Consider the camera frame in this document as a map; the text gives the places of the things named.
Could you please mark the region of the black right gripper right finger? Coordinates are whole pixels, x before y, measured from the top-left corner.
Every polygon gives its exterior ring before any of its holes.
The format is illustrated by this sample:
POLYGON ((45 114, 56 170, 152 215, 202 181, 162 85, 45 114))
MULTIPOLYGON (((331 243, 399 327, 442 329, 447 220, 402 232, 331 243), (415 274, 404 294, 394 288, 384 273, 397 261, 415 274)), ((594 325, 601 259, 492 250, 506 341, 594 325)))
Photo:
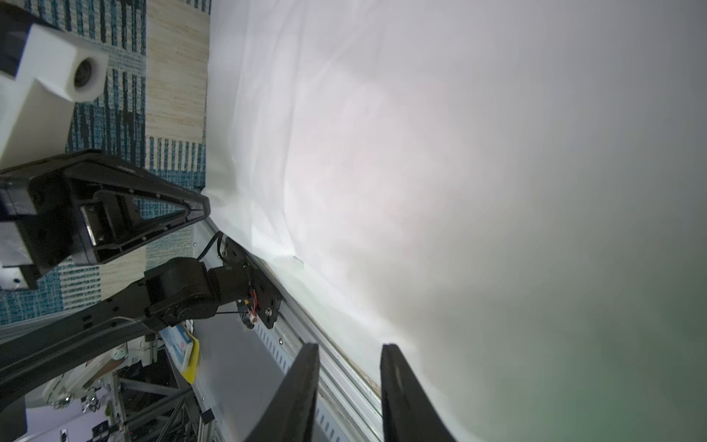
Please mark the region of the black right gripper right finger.
POLYGON ((386 441, 455 441, 396 344, 382 346, 380 375, 386 441))

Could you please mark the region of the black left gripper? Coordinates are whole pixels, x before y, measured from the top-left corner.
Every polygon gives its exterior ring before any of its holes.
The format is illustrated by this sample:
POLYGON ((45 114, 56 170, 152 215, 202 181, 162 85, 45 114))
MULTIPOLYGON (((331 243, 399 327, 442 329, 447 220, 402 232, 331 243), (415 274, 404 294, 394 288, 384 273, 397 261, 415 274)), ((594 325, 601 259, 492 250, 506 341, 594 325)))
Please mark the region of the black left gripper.
POLYGON ((66 258, 109 263, 206 219, 206 196, 99 150, 1 173, 1 288, 36 290, 66 258))

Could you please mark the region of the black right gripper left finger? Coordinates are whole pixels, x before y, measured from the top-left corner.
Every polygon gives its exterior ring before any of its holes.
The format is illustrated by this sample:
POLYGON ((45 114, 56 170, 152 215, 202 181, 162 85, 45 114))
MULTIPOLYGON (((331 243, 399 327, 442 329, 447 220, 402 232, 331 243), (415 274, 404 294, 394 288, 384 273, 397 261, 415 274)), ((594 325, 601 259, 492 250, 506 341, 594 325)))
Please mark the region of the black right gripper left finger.
POLYGON ((246 441, 311 441, 319 379, 320 348, 304 344, 246 441))

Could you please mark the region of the white raincoat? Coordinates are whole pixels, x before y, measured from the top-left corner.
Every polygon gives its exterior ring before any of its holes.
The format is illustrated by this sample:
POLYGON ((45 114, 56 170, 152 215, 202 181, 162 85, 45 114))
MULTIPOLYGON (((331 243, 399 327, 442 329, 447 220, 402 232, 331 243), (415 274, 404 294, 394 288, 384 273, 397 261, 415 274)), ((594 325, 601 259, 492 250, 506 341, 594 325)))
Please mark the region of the white raincoat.
POLYGON ((206 191, 484 441, 706 438, 703 1, 215 1, 206 191))

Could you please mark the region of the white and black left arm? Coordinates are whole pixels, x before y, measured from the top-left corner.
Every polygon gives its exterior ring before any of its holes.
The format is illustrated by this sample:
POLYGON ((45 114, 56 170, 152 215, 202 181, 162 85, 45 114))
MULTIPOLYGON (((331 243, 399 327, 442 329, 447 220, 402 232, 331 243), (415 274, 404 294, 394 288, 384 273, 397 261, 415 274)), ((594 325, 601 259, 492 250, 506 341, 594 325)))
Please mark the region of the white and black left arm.
MULTIPOLYGON (((36 287, 65 259, 101 265, 207 219, 206 196, 98 150, 1 173, 4 289, 36 287)), ((185 320, 215 316, 249 289, 232 267, 174 258, 82 311, 1 346, 1 403, 9 406, 78 364, 185 320)))

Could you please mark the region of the blue and yellow box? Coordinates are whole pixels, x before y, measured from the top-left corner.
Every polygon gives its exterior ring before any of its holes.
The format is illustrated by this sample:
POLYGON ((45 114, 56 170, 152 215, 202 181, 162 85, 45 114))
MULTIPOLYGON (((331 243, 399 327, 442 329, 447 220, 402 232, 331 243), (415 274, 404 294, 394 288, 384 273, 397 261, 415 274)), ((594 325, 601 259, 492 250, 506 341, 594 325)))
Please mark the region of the blue and yellow box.
POLYGON ((196 379, 200 357, 200 342, 183 324, 167 327, 159 332, 159 337, 165 344, 171 362, 178 372, 189 383, 196 379))

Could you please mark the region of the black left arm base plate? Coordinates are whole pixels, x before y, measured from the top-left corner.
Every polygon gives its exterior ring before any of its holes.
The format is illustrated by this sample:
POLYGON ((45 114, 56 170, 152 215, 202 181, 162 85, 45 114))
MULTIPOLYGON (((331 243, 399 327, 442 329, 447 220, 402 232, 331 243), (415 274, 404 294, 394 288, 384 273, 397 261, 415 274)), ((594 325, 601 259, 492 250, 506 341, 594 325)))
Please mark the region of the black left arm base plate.
POLYGON ((241 290, 236 298, 237 312, 243 324, 253 329, 261 323, 271 330, 279 317, 283 301, 280 289, 256 263, 255 257, 233 239, 224 239, 221 257, 225 264, 247 276, 248 289, 241 290))

